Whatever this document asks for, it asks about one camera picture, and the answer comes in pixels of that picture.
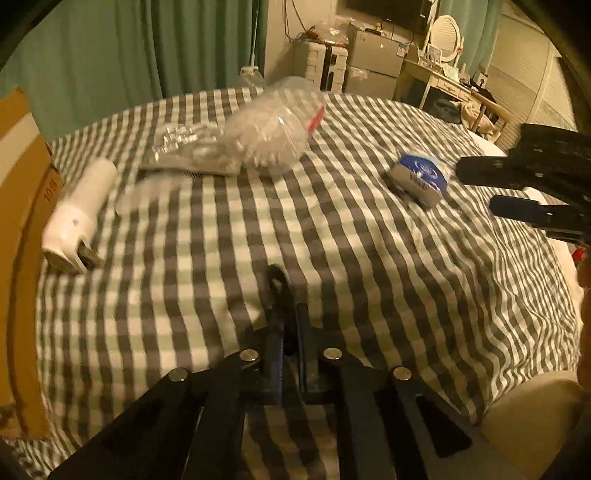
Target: white suitcase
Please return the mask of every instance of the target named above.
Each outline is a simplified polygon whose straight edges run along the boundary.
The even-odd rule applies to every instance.
[[[294,74],[311,80],[322,91],[341,93],[347,49],[301,41],[295,45]]]

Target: black monitor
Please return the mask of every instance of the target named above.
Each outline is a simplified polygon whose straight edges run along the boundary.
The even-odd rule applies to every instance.
[[[427,32],[431,0],[346,0],[346,6],[410,30]]]

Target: drawer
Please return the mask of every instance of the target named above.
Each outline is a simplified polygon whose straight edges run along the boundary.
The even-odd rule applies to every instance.
[[[349,77],[345,85],[345,93],[392,100],[398,79],[369,72],[366,79]]]
[[[446,93],[449,93],[451,96],[454,96],[456,98],[460,98],[460,93],[462,92],[462,89],[460,87],[444,79],[439,79],[437,81],[437,88],[443,90]]]
[[[359,69],[371,70],[372,72],[388,75],[397,78],[400,75],[406,45],[389,38],[380,37],[373,33],[357,30],[352,44],[349,46],[350,65]]]
[[[460,90],[460,99],[462,102],[469,102],[472,100],[472,95],[470,95],[468,92],[465,92],[464,90]]]

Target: vanity table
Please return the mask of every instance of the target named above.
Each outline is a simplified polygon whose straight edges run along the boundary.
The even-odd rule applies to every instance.
[[[438,66],[441,66],[442,63],[455,61],[455,67],[459,60],[458,55],[463,48],[463,42],[460,28],[454,18],[451,15],[439,16],[429,28],[422,50],[419,51],[418,47],[414,47],[414,50],[409,50],[404,59],[394,93],[394,100],[405,101],[412,83],[415,80],[420,80],[425,84],[423,98],[419,104],[421,110],[431,88],[439,89],[461,102],[469,102],[472,95],[469,88],[454,82],[442,73],[434,71],[431,68],[433,67],[433,61],[425,61],[425,57],[431,57],[431,52],[434,51],[436,53],[434,55],[435,62]]]
[[[434,72],[426,65],[419,65],[414,61],[405,59],[402,63],[402,70],[398,77],[398,83],[396,84],[394,100],[397,102],[404,101],[413,81],[415,80],[420,80],[426,84],[423,98],[418,106],[421,110],[425,105],[425,100],[427,100],[427,95],[431,88],[439,89],[461,102],[469,102],[470,97],[472,96],[472,91],[470,89],[450,80],[445,75]]]

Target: wooden desk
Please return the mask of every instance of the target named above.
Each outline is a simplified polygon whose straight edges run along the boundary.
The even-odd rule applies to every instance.
[[[437,88],[462,102],[470,101],[471,90],[468,88],[459,83],[453,82],[445,75],[432,71],[426,66],[419,65],[418,63],[406,59],[402,64],[400,77],[398,77],[396,91],[394,92],[394,100],[401,102],[402,99],[406,98],[413,80],[415,79],[420,80],[427,85],[421,103],[418,106],[421,110],[425,105],[425,100],[427,100],[427,95],[429,94],[431,87]]]

